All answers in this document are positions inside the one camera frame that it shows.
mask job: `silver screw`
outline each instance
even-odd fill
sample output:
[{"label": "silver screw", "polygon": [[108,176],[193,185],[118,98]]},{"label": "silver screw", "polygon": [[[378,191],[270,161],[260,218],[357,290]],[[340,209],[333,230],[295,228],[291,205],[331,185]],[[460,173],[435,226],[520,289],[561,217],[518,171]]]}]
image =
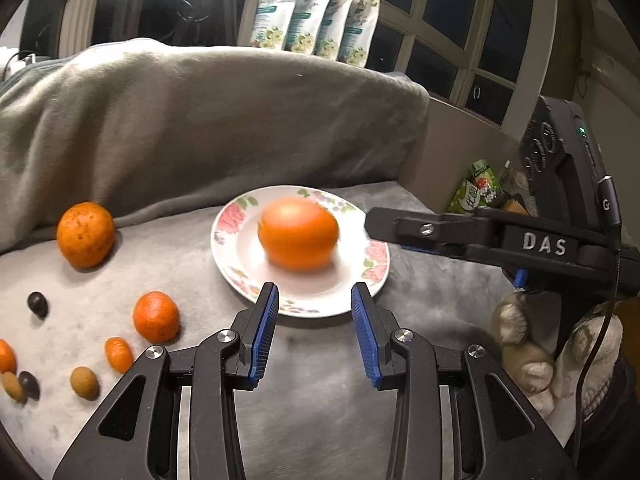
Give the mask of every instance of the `silver screw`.
[{"label": "silver screw", "polygon": [[400,330],[396,330],[396,332],[394,333],[394,337],[398,339],[398,341],[408,343],[409,341],[411,341],[411,339],[414,338],[414,333],[411,332],[411,330],[401,328]]},{"label": "silver screw", "polygon": [[218,332],[218,341],[221,343],[228,343],[236,338],[236,333],[233,330],[221,330]]},{"label": "silver screw", "polygon": [[145,355],[149,359],[158,359],[163,352],[164,352],[164,349],[161,346],[153,345],[145,350]]},{"label": "silver screw", "polygon": [[433,224],[425,224],[420,227],[420,234],[422,236],[431,236],[435,230],[436,228],[433,226]]},{"label": "silver screw", "polygon": [[486,354],[486,350],[484,349],[484,347],[481,347],[480,345],[471,345],[469,346],[469,348],[466,349],[466,352],[471,357],[475,357],[476,359],[484,357],[484,354]]}]

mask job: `tangerine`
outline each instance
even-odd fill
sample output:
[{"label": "tangerine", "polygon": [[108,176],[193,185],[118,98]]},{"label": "tangerine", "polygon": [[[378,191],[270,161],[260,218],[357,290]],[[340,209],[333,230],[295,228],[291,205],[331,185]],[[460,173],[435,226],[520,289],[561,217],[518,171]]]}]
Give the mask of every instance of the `tangerine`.
[{"label": "tangerine", "polygon": [[110,213],[94,202],[69,208],[58,222],[56,240],[60,252],[74,267],[87,269],[101,263],[116,239]]},{"label": "tangerine", "polygon": [[11,372],[15,374],[15,354],[4,339],[0,339],[0,374]]},{"label": "tangerine", "polygon": [[287,270],[318,270],[331,262],[338,222],[311,200],[281,198],[262,212],[258,239],[275,265]]},{"label": "tangerine", "polygon": [[144,294],[133,309],[133,325],[151,343],[164,343],[180,328],[180,311],[168,295],[154,290]]},{"label": "tangerine", "polygon": [[111,368],[126,373],[133,366],[133,354],[128,343],[121,337],[111,337],[104,343],[104,355]]}]

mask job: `floral plate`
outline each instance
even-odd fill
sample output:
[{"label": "floral plate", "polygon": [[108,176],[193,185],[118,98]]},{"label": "floral plate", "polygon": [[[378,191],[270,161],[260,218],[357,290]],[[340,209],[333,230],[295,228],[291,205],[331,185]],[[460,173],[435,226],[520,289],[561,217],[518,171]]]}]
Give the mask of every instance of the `floral plate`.
[{"label": "floral plate", "polygon": [[[271,265],[258,240],[258,220],[273,200],[302,196],[330,211],[338,221],[340,237],[334,262],[327,269],[303,274]],[[370,240],[364,231],[365,214],[339,196],[299,186],[256,189],[225,205],[213,222],[211,250],[229,284],[244,297],[257,301],[264,282],[280,290],[280,313],[293,317],[329,317],[351,309],[351,287],[365,282],[373,296],[389,275],[389,249]]]}]

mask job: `white glove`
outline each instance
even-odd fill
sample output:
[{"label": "white glove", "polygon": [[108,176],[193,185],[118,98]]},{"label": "white glove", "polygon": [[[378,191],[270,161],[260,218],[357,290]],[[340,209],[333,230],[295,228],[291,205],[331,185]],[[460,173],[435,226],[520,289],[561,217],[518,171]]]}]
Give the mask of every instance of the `white glove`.
[{"label": "white glove", "polygon": [[[562,446],[575,427],[575,390],[582,367],[598,337],[604,316],[587,316],[574,326],[560,357],[554,362],[534,340],[527,309],[531,297],[509,295],[494,311],[492,333],[502,348],[502,366],[545,419]],[[613,316],[582,388],[582,413],[589,418],[609,389],[620,352],[622,323]]]}]

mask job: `green snack bag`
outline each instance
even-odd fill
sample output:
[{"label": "green snack bag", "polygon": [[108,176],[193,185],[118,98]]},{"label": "green snack bag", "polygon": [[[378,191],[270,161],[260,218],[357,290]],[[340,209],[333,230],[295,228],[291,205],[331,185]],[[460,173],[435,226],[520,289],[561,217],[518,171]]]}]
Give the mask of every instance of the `green snack bag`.
[{"label": "green snack bag", "polygon": [[480,196],[478,188],[465,179],[460,183],[445,212],[466,214],[471,213],[476,207],[484,205],[486,205],[486,202]]},{"label": "green snack bag", "polygon": [[486,160],[483,158],[474,162],[470,171],[471,182],[479,189],[484,205],[493,202],[498,194],[502,192],[502,188],[500,188],[500,183]]}]

